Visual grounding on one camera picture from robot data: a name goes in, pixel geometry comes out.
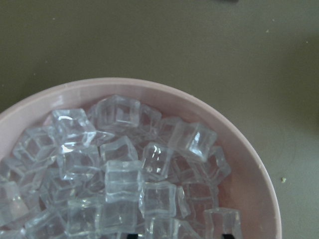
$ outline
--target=green-gray background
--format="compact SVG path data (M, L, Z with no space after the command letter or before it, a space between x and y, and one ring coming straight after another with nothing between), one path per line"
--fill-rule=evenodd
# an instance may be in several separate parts
M0 0L0 112L94 77L212 105L260 154L284 238L318 237L318 0Z

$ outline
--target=ice cube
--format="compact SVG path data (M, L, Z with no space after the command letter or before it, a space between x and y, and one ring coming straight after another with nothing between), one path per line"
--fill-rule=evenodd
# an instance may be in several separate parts
M14 156L30 164L57 153L56 132L52 126L27 128L13 148Z
M210 200L216 195L216 188L212 185L201 182L182 183L187 198L192 200Z
M115 134L113 133L96 130L96 135L91 141L91 144L99 147L102 144L110 142L114 137Z
M89 190L92 194L99 193L105 187L105 172L101 169L94 169L93 177L85 182L84 189Z
M240 212L230 208L215 208L205 210L206 238L221 238L223 235L233 235L242 239Z
M176 186L167 181L144 183L139 199L139 208L143 217L174 217Z
M116 232L134 233L137 223L138 205L131 201L103 203L100 230L104 235Z
M40 203L39 203L39 192L37 191L28 191L21 194L21 199L25 206L27 207L27 212L20 216L16 217L10 223L6 224L7 228L12 230L21 229L25 222L34 218L38 213L41 212Z
M135 161L109 160L106 163L105 192L107 202L132 201L139 199L142 163Z
M183 187L176 188L176 217L185 218L191 213Z
M100 167L100 155L95 145L75 149L57 156L60 177L63 180L90 180Z
M0 184L0 227L25 216L29 208L21 198L15 182Z
M66 232L71 238L86 236L97 238L102 205L97 198L73 199L68 201Z
M127 136L120 137L110 143L102 144L100 146L100 154L104 163L108 160L138 160L136 149Z
M140 122L136 128L127 131L128 136L135 142L154 140L158 133L158 123L161 113L145 104L140 107Z
M140 121L138 100L113 95L99 101L91 109L91 121L96 129L105 132L121 132L126 128L137 127Z
M145 222L145 239L175 239L175 219L161 216L147 218Z
M176 154L171 160L171 166L179 182L204 182L204 175L198 171L198 168L192 162L189 162L183 156Z
M54 110L52 121L64 152L76 147L88 147L95 137L95 128L83 109Z
M47 208L66 206L67 200L75 198L82 188L80 181L61 180L59 170L49 169L39 189L40 197Z
M167 178L173 150L165 145L150 142L143 150L143 169L155 181Z
M46 209L25 223L28 239L67 239L65 221L54 210Z
M166 117L159 121L158 140L167 144L178 122L182 121L180 117Z
M168 146L188 159L206 162L217 134L201 123L179 121L168 141Z
M211 154L208 157L207 162L203 165L208 179L218 185L226 178L230 172L230 166L227 163L224 155L224 151L220 146L214 146L211 149Z
M0 231L1 239L26 239L22 230Z
M202 239L187 221L174 221L174 239Z

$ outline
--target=plastic bowl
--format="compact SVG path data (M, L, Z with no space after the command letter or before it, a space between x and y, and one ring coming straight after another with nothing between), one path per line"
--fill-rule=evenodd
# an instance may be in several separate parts
M133 97L165 115L200 121L218 133L232 173L219 187L223 207L241 211L245 239L281 239L278 201L270 177L244 135L222 114L199 99L158 83L128 78L98 78L56 86L30 96L0 114L0 159L8 155L23 130L44 120L51 110L86 108L108 95Z

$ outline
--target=bowl rim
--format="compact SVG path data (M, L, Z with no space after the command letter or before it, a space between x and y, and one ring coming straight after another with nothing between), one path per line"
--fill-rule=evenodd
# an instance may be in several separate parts
M9 117L10 115L14 114L16 111L19 111L19 109L24 108L26 105L30 105L33 102L38 101L39 98L47 97L48 95L54 95L54 94L57 94L57 92L60 92L63 90L83 88L85 86L91 86L91 85L107 85L107 84L132 85L132 86L138 85L144 88L152 88L152 89L156 88L157 90L160 90L163 92L179 95L185 100L192 101L194 104L199 105L201 108L205 108L207 111L214 114L219 120L223 121L226 124L226 126L234 134L238 136L238 139L242 141L246 149L249 151L249 153L252 155L255 161L260 165L261 172L263 174L263 177L265 178L267 187L271 195L272 203L275 207L274 208L275 218L277 219L276 230L279 234L277 235L277 238L278 239L282 238L282 223L281 223L281 216L280 216L280 210L279 210L279 204L278 204L276 192L271 182L270 176L266 170L266 167L263 164L256 150L250 144L248 139L239 131L239 129L230 120L228 120L225 116L223 116L219 111L214 109L209 104L201 101L200 99L182 90L179 90L174 87L167 86L161 83L157 83L157 82L151 82L147 80L140 80L140 79L134 79L134 78L122 78L122 77L103 77L103 78L91 78L91 79L85 79L85 80L72 81L72 82L64 83L64 84L57 85L57 86L48 88L46 90L40 91L38 93L35 93L17 102L16 104L12 105L8 109L0 113L0 122L4 120L6 117Z

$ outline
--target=pink bowl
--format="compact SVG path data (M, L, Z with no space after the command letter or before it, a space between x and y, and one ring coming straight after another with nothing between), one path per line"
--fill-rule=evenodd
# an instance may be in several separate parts
M281 239L276 194L258 154L223 115L199 99L158 83L128 78L99 78L56 86L30 96L0 114L0 159L8 155L23 130L44 120L51 110L86 108L108 95L139 99L165 115L200 121L218 133L232 173L220 185L223 207L241 211L244 239Z

